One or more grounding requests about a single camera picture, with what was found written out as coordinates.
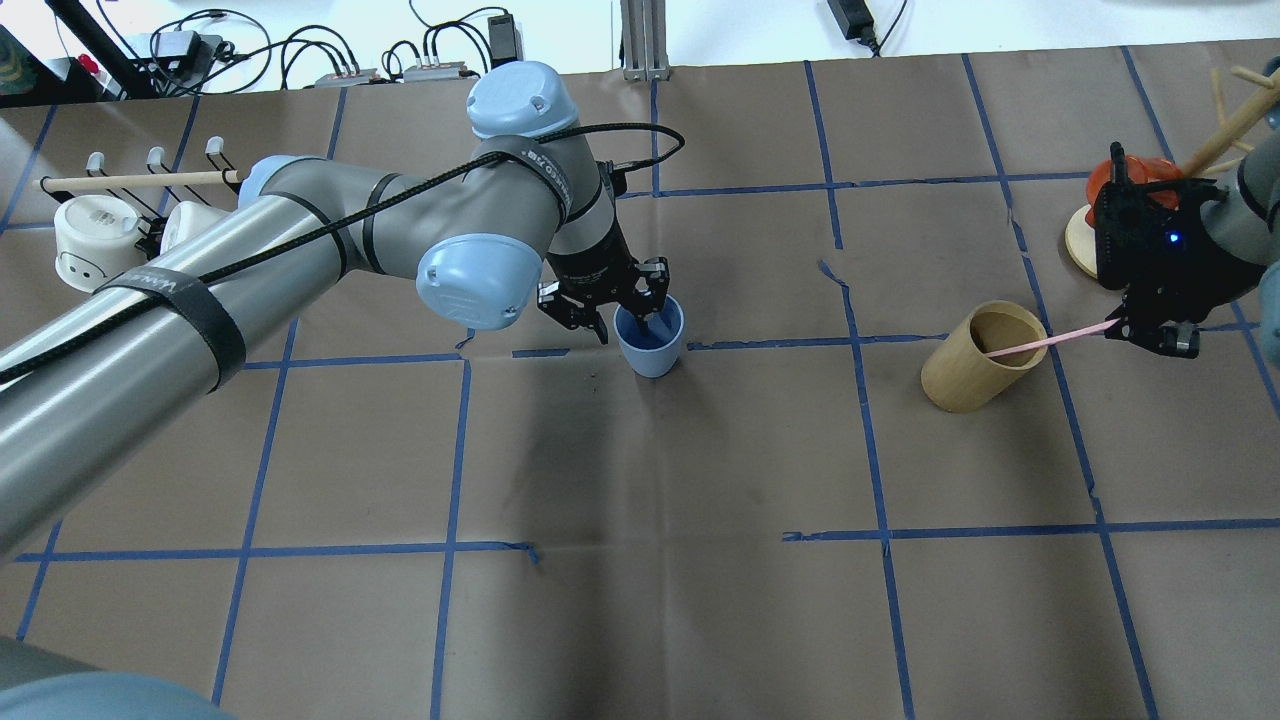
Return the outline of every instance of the white cup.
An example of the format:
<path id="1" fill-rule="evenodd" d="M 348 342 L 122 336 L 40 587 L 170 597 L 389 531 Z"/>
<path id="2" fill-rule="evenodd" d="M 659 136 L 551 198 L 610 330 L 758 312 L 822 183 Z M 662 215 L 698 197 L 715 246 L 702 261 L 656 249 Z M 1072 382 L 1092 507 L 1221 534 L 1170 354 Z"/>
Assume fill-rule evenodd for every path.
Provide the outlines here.
<path id="1" fill-rule="evenodd" d="M 635 315 L 620 305 L 613 311 L 613 334 L 622 347 L 622 356 L 637 375 L 660 378 L 676 364 L 684 348 L 685 310 L 668 295 L 662 311 L 649 316 L 649 332 L 645 333 Z"/>

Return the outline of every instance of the power adapter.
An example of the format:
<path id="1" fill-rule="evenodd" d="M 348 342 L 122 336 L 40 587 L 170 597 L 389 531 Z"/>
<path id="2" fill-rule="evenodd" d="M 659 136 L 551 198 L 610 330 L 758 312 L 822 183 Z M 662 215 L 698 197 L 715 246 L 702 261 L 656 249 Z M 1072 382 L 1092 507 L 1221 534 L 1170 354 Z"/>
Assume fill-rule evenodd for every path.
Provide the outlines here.
<path id="1" fill-rule="evenodd" d="M 516 18 L 511 13 L 493 15 L 489 18 L 489 46 L 493 67 L 506 65 L 516 60 L 524 60 L 525 53 L 520 46 L 520 31 L 516 29 Z"/>
<path id="2" fill-rule="evenodd" d="M 878 46 L 876 18 L 867 9 L 865 0 L 827 0 L 827 4 L 831 5 L 831 13 L 836 15 L 836 24 L 845 40 L 856 40 L 874 53 Z"/>

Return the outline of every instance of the pink stick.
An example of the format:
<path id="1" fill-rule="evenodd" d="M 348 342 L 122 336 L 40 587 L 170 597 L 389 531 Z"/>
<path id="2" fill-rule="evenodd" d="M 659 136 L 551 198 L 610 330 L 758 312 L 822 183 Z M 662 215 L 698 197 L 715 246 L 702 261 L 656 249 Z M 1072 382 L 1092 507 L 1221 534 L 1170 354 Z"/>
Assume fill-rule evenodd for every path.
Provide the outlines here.
<path id="1" fill-rule="evenodd" d="M 1048 347 L 1051 345 L 1057 345 L 1060 342 L 1065 342 L 1065 341 L 1074 340 L 1074 338 L 1078 338 L 1078 337 L 1084 337 L 1087 334 L 1100 333 L 1100 332 L 1110 328 L 1111 325 L 1114 325 L 1114 324 L 1116 324 L 1119 322 L 1120 322 L 1119 319 L 1116 319 L 1116 320 L 1105 320 L 1105 322 L 1098 323 L 1096 325 L 1089 325 L 1087 328 L 1080 328 L 1078 331 L 1071 331 L 1069 333 L 1056 334 L 1053 337 L 1047 337 L 1044 340 L 1037 340 L 1036 342 L 1028 342 L 1027 345 L 1015 345 L 1014 347 L 1006 347 L 1004 350 L 993 350 L 993 351 L 991 351 L 991 352 L 987 354 L 987 357 L 1000 357 L 1002 355 L 1012 355 L 1015 352 L 1023 352 L 1025 350 L 1037 350 L 1039 347 Z"/>

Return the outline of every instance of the cord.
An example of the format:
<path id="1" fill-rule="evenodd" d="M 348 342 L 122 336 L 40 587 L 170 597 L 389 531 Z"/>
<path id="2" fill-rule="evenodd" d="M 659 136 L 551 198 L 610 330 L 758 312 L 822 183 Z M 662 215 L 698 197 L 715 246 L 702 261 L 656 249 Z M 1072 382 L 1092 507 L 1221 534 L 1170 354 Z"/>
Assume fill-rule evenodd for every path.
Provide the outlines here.
<path id="1" fill-rule="evenodd" d="M 598 132 L 617 132 L 617 131 L 649 131 L 649 132 L 657 132 L 657 133 L 660 133 L 660 135 L 664 135 L 667 137 L 671 137 L 671 138 L 676 140 L 676 146 L 675 147 L 667 150 L 666 152 L 663 152 L 662 155 L 659 155 L 657 158 L 646 158 L 644 160 L 634 160 L 634 161 L 622 163 L 622 164 L 618 164 L 618 165 L 614 167 L 616 169 L 620 169 L 622 172 L 632 172 L 632 170 L 639 170 L 641 168 L 649 168 L 649 167 L 657 165 L 658 163 L 662 163 L 663 160 L 666 160 L 666 159 L 671 158 L 672 155 L 675 155 L 676 152 L 678 152 L 680 149 L 685 146 L 685 137 L 682 135 L 680 135 L 678 132 L 676 132 L 675 129 L 671 129 L 668 127 L 659 126 L 659 124 L 650 124 L 650 123 L 605 123 L 605 124 L 598 124 L 598 126 L 584 126 L 584 127 L 576 127 L 576 128 L 568 128 L 568 129 L 562 129 L 562 131 L 552 132 L 552 133 L 548 133 L 548 135 L 544 135 L 544 136 L 540 136 L 540 137 L 535 137 L 534 140 L 536 142 L 545 143 L 545 142 L 554 142 L 557 140 L 564 140 L 567 137 L 576 137 L 576 136 L 582 136 L 582 135 L 593 135 L 593 133 L 598 133 Z M 328 224 L 324 224 L 324 225 L 321 225 L 319 228 L 315 228 L 312 231 L 305 232 L 305 233 L 300 234 L 298 237 L 294 237 L 293 240 L 289 240 L 287 242 L 276 245 L 275 247 L 271 247 L 269 250 L 264 250 L 261 252 L 256 252 L 253 255 L 250 255 L 248 258 L 244 258 L 242 260 L 237 260 L 236 263 L 232 263 L 229 265 L 223 265 L 221 268 L 218 268 L 216 270 L 210 270 L 210 272 L 200 275 L 200 282 L 202 282 L 205 284 L 214 284 L 214 283 L 216 283 L 216 282 L 219 282 L 221 279 L 225 279 L 225 278 L 228 278 L 228 277 L 230 277 L 230 275 L 233 275 L 236 273 L 239 273 L 239 272 L 246 270 L 248 268 L 252 268 L 255 265 L 260 265 L 260 264 L 262 264 L 262 263 L 265 263 L 268 260 L 271 260 L 273 258 L 278 258 L 280 255 L 284 255 L 285 252 L 289 252 L 291 250 L 296 250 L 298 247 L 302 247 L 303 245 L 307 245 L 308 242 L 314 242 L 314 241 L 316 241 L 316 240 L 319 240 L 321 237 L 328 237 L 328 236 L 333 234 L 334 232 L 337 232 L 337 231 L 339 231 L 342 228 L 346 228 L 348 225 L 353 225 L 353 224 L 356 224 L 356 223 L 358 223 L 358 222 L 361 222 L 361 220 L 364 220 L 366 218 L 370 218 L 370 217 L 372 217 L 372 215 L 375 215 L 378 213 L 381 213 L 383 210 L 387 210 L 387 209 L 389 209 L 392 206 L 399 205 L 401 202 L 404 202 L 406 200 L 410 200 L 410 199 L 412 199 L 412 197 L 415 197 L 417 195 L 421 195 L 421 193 L 426 192 L 428 190 L 431 190 L 433 187 L 440 186 L 440 184 L 443 184 L 443 183 L 445 183 L 445 182 L 448 182 L 448 181 L 451 181 L 451 179 L 453 179 L 456 177 L 465 176 L 466 173 L 470 173 L 471 170 L 483 168 L 483 167 L 489 165 L 492 163 L 495 163 L 498 160 L 504 160 L 506 158 L 507 158 L 507 155 L 503 154 L 503 152 L 485 152 L 484 155 L 480 155 L 479 158 L 476 158 L 476 159 L 474 159 L 474 160 L 471 160 L 468 163 L 458 165 L 457 168 L 453 168 L 452 170 L 448 170 L 445 173 L 435 176 L 434 178 L 431 178 L 429 181 L 421 182 L 421 183 L 415 184 L 415 186 L 412 186 L 412 187 L 410 187 L 407 190 L 403 190 L 403 191 L 401 191 L 397 195 L 393 195 L 393 196 L 390 196 L 390 197 L 388 197 L 385 200 L 381 200 L 380 202 L 375 202 L 374 205 L 369 205 L 369 206 L 366 206 L 366 208 L 364 208 L 361 210 L 356 210 L 355 213 L 352 213 L 349 215 L 346 215 L 344 218 L 340 218 L 340 219 L 334 220 L 334 222 L 328 223 Z M 157 307 L 160 305 L 160 302 L 161 302 L 160 299 L 147 296 L 147 297 L 140 300 L 138 302 L 134 302 L 133 305 L 129 305 L 129 306 L 124 307 L 123 310 L 115 313 L 114 315 L 104 319 L 102 322 L 97 323 L 96 325 L 93 325 L 93 327 L 91 327 L 91 328 L 81 332 L 76 337 L 68 338 L 68 340 L 65 340 L 65 341 L 63 341 L 63 342 L 60 342 L 60 343 L 50 347 L 49 350 L 45 350 L 45 351 L 38 352 L 36 355 L 32 355 L 31 357 L 28 357 L 28 359 L 26 359 L 26 360 L 23 360 L 20 363 L 18 363 L 17 365 L 13 365 L 10 368 L 5 368 L 4 370 L 0 370 L 0 386 L 8 384 L 8 383 L 10 383 L 13 380 L 17 380 L 18 378 L 22 378 L 22 377 L 24 377 L 27 374 L 31 374 L 35 370 L 38 370 L 40 368 L 42 368 L 42 366 L 45 366 L 45 365 L 47 365 L 47 364 L 50 364 L 50 363 L 52 363 L 55 360 L 60 360 L 61 357 L 65 357 L 65 356 L 70 355 L 72 352 L 79 350 L 81 347 L 84 347 L 90 342 L 92 342 L 92 341 L 102 337 L 108 332 L 110 332 L 110 331 L 113 331 L 113 329 L 115 329 L 115 328 L 118 328 L 120 325 L 123 325 L 124 323 L 129 322 L 131 319 L 137 318 L 138 315 L 142 315 L 147 310 Z"/>
<path id="2" fill-rule="evenodd" d="M 151 45 L 151 47 L 150 47 L 151 49 L 151 67 L 155 68 L 155 70 L 159 72 L 160 76 L 164 77 L 164 79 L 169 83 L 169 91 L 165 92 L 164 95 L 173 96 L 174 88 L 186 88 L 187 86 L 182 85 L 178 81 L 178 78 L 175 78 L 164 67 L 161 67 L 159 58 L 156 58 L 156 51 L 159 50 L 157 44 L 159 44 L 160 35 L 165 29 L 168 29 L 170 27 L 174 28 L 174 31 L 180 31 L 186 23 L 192 22 L 192 20 L 204 20 L 204 19 L 220 20 L 220 19 L 228 17 L 228 15 L 234 15 L 234 17 L 238 17 L 238 18 L 243 18 L 244 20 L 247 20 L 248 23 L 251 23 L 253 27 L 256 27 L 259 29 L 259 32 L 262 33 L 262 38 L 266 41 L 266 45 L 268 46 L 271 45 L 271 33 L 269 33 L 266 31 L 266 28 L 262 26 L 262 23 L 260 23 L 257 19 L 255 19 L 251 15 L 241 13 L 239 10 L 230 10 L 230 9 L 227 9 L 227 8 L 207 8 L 207 9 L 204 9 L 204 10 L 196 10 L 195 13 L 191 13 L 189 15 L 187 15 L 187 17 L 184 17 L 182 19 L 164 23 L 163 26 L 160 26 L 155 31 L 152 31 L 152 33 L 151 33 L 151 42 L 150 42 L 150 45 Z M 234 47 L 236 47 L 234 44 L 232 44 L 232 42 L 224 42 L 223 45 L 229 46 L 229 49 L 234 53 Z M 218 50 L 223 49 L 223 45 L 219 45 L 219 47 L 215 49 L 215 55 L 216 55 Z M 248 56 L 246 55 L 246 56 L 241 56 L 241 58 L 237 59 L 236 55 L 233 54 L 232 55 L 232 60 L 228 61 L 223 69 L 238 65 L 238 64 L 243 63 L 247 58 Z M 179 95 L 228 95 L 228 94 L 232 94 L 232 92 L 239 92 L 241 90 L 246 90 L 248 87 L 252 87 L 255 83 L 257 83 L 257 81 L 262 79 L 262 77 L 266 76 L 266 70 L 270 67 L 271 67 L 271 56 L 268 55 L 266 61 L 262 63 L 262 68 L 259 70 L 257 76 L 255 76 L 253 79 L 251 79 L 250 82 L 244 83 L 243 86 L 237 87 L 236 90 L 227 90 L 227 91 L 219 91 L 219 92 L 205 92 L 202 88 L 204 88 L 205 83 L 209 82 L 209 79 L 212 77 L 212 74 L 210 74 L 210 76 L 206 76 L 200 82 L 197 82 L 196 85 L 189 86 L 191 88 L 195 90 L 195 92 L 183 92 L 183 94 L 179 94 Z"/>
<path id="3" fill-rule="evenodd" d="M 247 83 L 244 83 L 244 85 L 242 85 L 239 87 L 237 87 L 236 90 L 224 90 L 224 91 L 219 91 L 219 92 L 202 92 L 202 91 L 200 91 L 200 87 L 202 87 L 205 83 L 207 83 L 207 82 L 212 81 L 214 78 L 216 78 L 218 76 L 220 76 L 220 74 L 223 74 L 223 73 L 233 69 L 236 65 L 243 63 L 244 60 L 247 60 L 247 59 L 250 59 L 250 58 L 252 58 L 255 55 L 260 55 L 262 53 L 270 53 L 270 51 L 275 50 L 276 47 L 283 47 L 283 46 L 285 46 L 285 45 L 288 45 L 291 42 L 319 42 L 319 41 L 316 41 L 316 40 L 293 38 L 293 40 L 280 40 L 280 41 L 273 42 L 270 45 L 265 45 L 262 47 L 259 47 L 257 50 L 253 50 L 252 53 L 247 53 L 244 55 L 238 56 L 234 63 L 232 63 L 232 64 L 229 64 L 229 65 L 219 69 L 218 72 L 210 73 L 207 77 L 205 77 L 205 79 L 200 81 L 198 83 L 196 83 L 193 86 L 189 86 L 189 87 L 188 86 L 179 86 L 178 87 L 179 92 L 175 92 L 175 94 L 170 95 L 170 97 L 178 97 L 178 96 L 182 96 L 182 95 L 229 95 L 229 94 L 233 94 L 233 92 L 239 92 L 242 90 L 247 90 L 248 87 L 251 87 L 253 83 L 256 83 L 261 78 L 261 73 L 259 74 L 257 78 L 255 78 L 255 79 L 252 79 L 252 81 L 250 81 L 250 82 L 247 82 Z"/>
<path id="4" fill-rule="evenodd" d="M 337 37 L 339 42 L 342 42 L 342 46 L 347 49 L 347 58 L 351 59 L 351 68 L 353 68 L 353 70 L 360 69 L 360 61 L 356 60 L 356 54 L 351 50 L 351 44 L 347 42 L 347 38 L 343 37 L 342 33 L 339 33 L 338 31 L 333 29 L 329 26 L 320 26 L 320 24 L 302 26 L 298 29 L 291 32 L 289 37 L 287 37 L 285 40 L 293 40 L 294 37 L 302 35 L 308 29 L 321 29 L 333 33 L 333 36 Z"/>
<path id="5" fill-rule="evenodd" d="M 325 42 L 323 40 L 303 40 L 302 47 L 298 47 L 289 58 L 288 64 L 284 63 L 284 51 L 280 51 L 280 90 L 289 88 L 289 70 L 293 69 L 293 63 L 297 61 L 298 55 L 302 55 L 306 50 L 311 47 L 319 47 L 324 51 L 325 56 L 329 58 L 329 64 L 333 65 L 333 74 L 340 74 L 342 68 L 338 65 L 338 60 L 342 59 L 342 50 L 338 50 L 332 42 Z"/>
<path id="6" fill-rule="evenodd" d="M 484 33 L 476 29 L 476 27 L 472 26 L 471 23 L 466 23 L 462 20 L 449 20 L 447 23 L 440 23 L 438 26 L 428 28 L 426 32 L 422 33 L 422 49 L 424 50 L 426 49 L 428 36 L 430 36 L 431 38 L 430 56 L 434 56 L 436 58 L 436 60 L 439 60 L 440 53 L 436 47 L 436 41 L 440 37 L 440 31 L 449 28 L 457 28 L 462 32 L 462 35 L 467 36 L 467 40 L 471 41 L 471 46 L 475 47 L 476 53 L 480 55 L 480 65 L 484 68 L 484 72 L 489 72 L 489 61 L 493 59 L 493 49 L 489 47 L 489 41 L 485 38 Z"/>
<path id="7" fill-rule="evenodd" d="M 881 56 L 881 49 L 884 47 L 884 45 L 888 45 L 888 38 L 890 38 L 891 35 L 893 35 L 893 28 L 897 27 L 897 20 L 902 19 L 902 12 L 904 10 L 906 10 L 906 0 L 902 0 L 902 4 L 897 6 L 897 15 L 893 18 L 893 23 L 891 26 L 888 26 L 888 32 L 886 32 L 884 37 L 882 37 L 879 40 L 879 42 L 876 44 L 876 47 L 872 49 L 872 56 L 873 58 L 879 58 Z"/>
<path id="8" fill-rule="evenodd" d="M 399 59 L 399 55 L 396 54 L 396 51 L 399 50 L 401 45 L 407 46 L 413 53 L 413 59 L 417 60 L 419 65 L 422 64 L 422 54 L 417 51 L 417 45 L 413 45 L 412 42 L 407 41 L 407 40 L 397 40 L 396 42 L 392 44 L 390 47 L 388 47 L 387 50 L 383 51 L 383 58 L 381 58 L 381 60 L 383 60 L 383 69 L 387 70 L 388 77 L 396 74 L 396 73 L 392 73 L 392 68 L 390 68 L 390 59 L 392 58 L 396 58 L 396 63 L 397 63 L 397 65 L 399 65 L 399 73 L 398 74 L 401 74 L 401 76 L 404 74 L 404 63 Z"/>

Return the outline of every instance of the wooden rod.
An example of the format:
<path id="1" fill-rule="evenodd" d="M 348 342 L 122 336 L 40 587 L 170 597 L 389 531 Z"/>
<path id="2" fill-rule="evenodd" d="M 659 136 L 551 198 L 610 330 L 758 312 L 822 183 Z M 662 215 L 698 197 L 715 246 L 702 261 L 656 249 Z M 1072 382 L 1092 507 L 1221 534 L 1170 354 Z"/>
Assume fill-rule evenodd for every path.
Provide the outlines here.
<path id="1" fill-rule="evenodd" d="M 1244 137 L 1249 128 L 1280 102 L 1280 69 L 1271 73 L 1267 79 L 1272 83 L 1271 88 L 1260 87 L 1235 113 L 1231 113 L 1226 123 L 1217 128 L 1190 159 L 1180 165 L 1184 176 L 1197 177 L 1203 173 L 1204 168 L 1221 158 L 1233 142 Z"/>
<path id="2" fill-rule="evenodd" d="M 1268 78 L 1267 76 L 1265 76 L 1262 73 L 1256 73 L 1256 72 L 1251 70 L 1249 68 L 1245 68 L 1245 67 L 1242 67 L 1242 65 L 1235 65 L 1234 68 L 1231 68 L 1231 74 L 1235 76 L 1235 77 L 1238 77 L 1238 78 L 1240 78 L 1240 79 L 1243 79 L 1243 81 L 1245 81 L 1245 82 L 1252 82 L 1253 85 L 1256 85 L 1258 87 L 1265 87 L 1267 90 L 1275 90 L 1275 87 L 1276 87 L 1276 81 L 1275 79 Z"/>
<path id="3" fill-rule="evenodd" d="M 187 184 L 223 184 L 241 182 L 239 170 L 202 170 L 198 173 L 156 173 L 146 176 L 106 176 L 87 178 L 42 178 L 36 183 L 45 192 L 84 192 L 115 187 L 169 187 Z"/>

